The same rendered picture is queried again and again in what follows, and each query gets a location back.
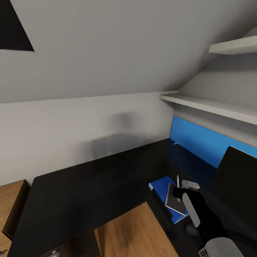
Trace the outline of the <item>notebook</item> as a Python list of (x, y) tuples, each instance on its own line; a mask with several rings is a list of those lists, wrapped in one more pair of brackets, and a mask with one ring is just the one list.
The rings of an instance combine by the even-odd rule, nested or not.
[(167, 191), (167, 198), (165, 206), (175, 210), (176, 212), (185, 215), (185, 205), (183, 200), (173, 197), (173, 187), (177, 187), (176, 184), (169, 183), (168, 191)]

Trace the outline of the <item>folder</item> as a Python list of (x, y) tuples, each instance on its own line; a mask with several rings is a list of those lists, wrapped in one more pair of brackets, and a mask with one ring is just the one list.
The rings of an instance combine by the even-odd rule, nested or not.
[(175, 210), (168, 208), (165, 206), (166, 198), (167, 198), (167, 191), (169, 187), (169, 183), (175, 184), (169, 176), (163, 177), (159, 180), (149, 183), (149, 187), (152, 192), (155, 194), (156, 198), (159, 200), (160, 204), (169, 215), (170, 219), (174, 224), (179, 222), (180, 220), (184, 219), (186, 216), (189, 215), (187, 209), (185, 208), (185, 215), (182, 215)]

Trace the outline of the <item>mouse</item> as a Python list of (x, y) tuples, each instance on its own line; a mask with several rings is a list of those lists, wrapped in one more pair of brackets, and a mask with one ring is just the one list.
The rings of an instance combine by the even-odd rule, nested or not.
[(198, 236), (199, 232), (196, 230), (196, 227), (194, 226), (194, 223), (189, 223), (185, 225), (185, 231), (190, 236)]

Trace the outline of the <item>monitor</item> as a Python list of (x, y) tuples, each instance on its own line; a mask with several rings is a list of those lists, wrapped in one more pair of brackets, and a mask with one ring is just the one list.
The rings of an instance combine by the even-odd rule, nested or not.
[[(257, 232), (257, 157), (229, 146), (208, 190)], [(246, 238), (228, 235), (257, 248)]]

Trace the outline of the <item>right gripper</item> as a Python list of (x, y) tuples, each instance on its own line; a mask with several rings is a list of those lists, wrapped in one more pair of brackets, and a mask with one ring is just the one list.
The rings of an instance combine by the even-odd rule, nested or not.
[(182, 200), (182, 192), (185, 191), (186, 189), (181, 188), (181, 187), (173, 187), (173, 197), (176, 197), (178, 199)]

